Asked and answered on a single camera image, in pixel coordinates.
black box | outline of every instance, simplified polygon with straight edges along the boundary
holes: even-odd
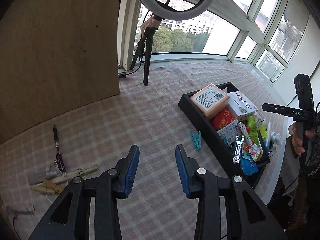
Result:
[[[217,86],[221,90],[227,88],[227,92],[236,92],[239,91],[231,82],[224,83]],[[257,162],[258,172],[252,174],[251,176],[246,176],[243,174],[242,169],[239,164],[232,163],[233,153],[228,149],[228,147],[224,144],[223,140],[218,135],[217,131],[212,127],[207,117],[203,114],[203,112],[191,101],[190,97],[193,96],[198,91],[194,91],[188,94],[184,94],[178,106],[185,113],[188,119],[191,121],[193,126],[201,132],[201,137],[209,146],[210,150],[213,152],[214,156],[219,161],[220,165],[226,172],[229,178],[234,175],[240,175],[243,177],[248,184],[255,188],[264,169],[265,166],[270,163],[270,159],[267,153],[267,149],[263,144],[263,139],[258,133],[260,143],[262,145],[263,154],[260,161]]]

white string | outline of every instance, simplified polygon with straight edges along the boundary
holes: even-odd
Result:
[[[47,197],[47,200],[49,200],[49,202],[52,204],[53,202],[48,198],[48,195],[45,195]]]

silver bottle opener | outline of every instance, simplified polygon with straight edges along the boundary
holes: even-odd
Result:
[[[244,141],[244,136],[242,136],[241,141],[238,141],[238,139],[239,139],[239,135],[236,136],[237,147],[236,147],[235,156],[233,157],[233,160],[232,160],[233,163],[240,162],[241,146]]]

metal screw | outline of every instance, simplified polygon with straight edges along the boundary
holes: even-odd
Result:
[[[234,180],[235,182],[241,182],[241,181],[242,181],[242,177],[240,177],[240,176],[234,176],[234,177],[233,177],[233,180]]]
[[[109,175],[116,175],[118,171],[116,169],[110,169],[108,170]]]
[[[74,183],[74,184],[78,184],[78,183],[80,183],[81,182],[81,177],[74,177],[73,179],[72,179],[72,182]]]
[[[204,168],[199,168],[199,169],[197,169],[197,172],[198,172],[199,174],[205,174],[205,173],[207,172],[207,170],[204,169]]]

plaid tablecloth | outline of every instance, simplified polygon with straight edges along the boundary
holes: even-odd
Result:
[[[178,107],[182,94],[209,83],[232,82],[258,108],[264,102],[276,102],[242,64],[172,64],[152,67],[147,87],[142,79],[143,70],[139,70],[119,80],[120,95],[64,113],[0,146],[0,192],[4,205],[20,210],[34,206],[36,210],[34,216],[19,215],[15,221],[22,240],[30,236],[51,205],[45,196],[29,189],[27,175],[44,171],[54,161],[53,124],[58,128],[67,171],[98,163],[99,171],[85,178],[114,167],[132,144],[140,147],[132,193],[127,200],[118,200],[124,240],[193,239],[197,200],[188,200],[182,192],[175,163],[176,145],[183,144],[188,156],[196,158],[200,166],[218,176],[226,174],[204,141],[202,148],[195,150],[188,132],[196,131]],[[272,122],[273,131],[282,132],[282,116],[262,110],[259,113]],[[260,197],[268,186],[276,158],[271,158],[255,189]],[[220,200],[224,235],[225,207],[223,198]],[[93,227],[91,236],[94,239]]]

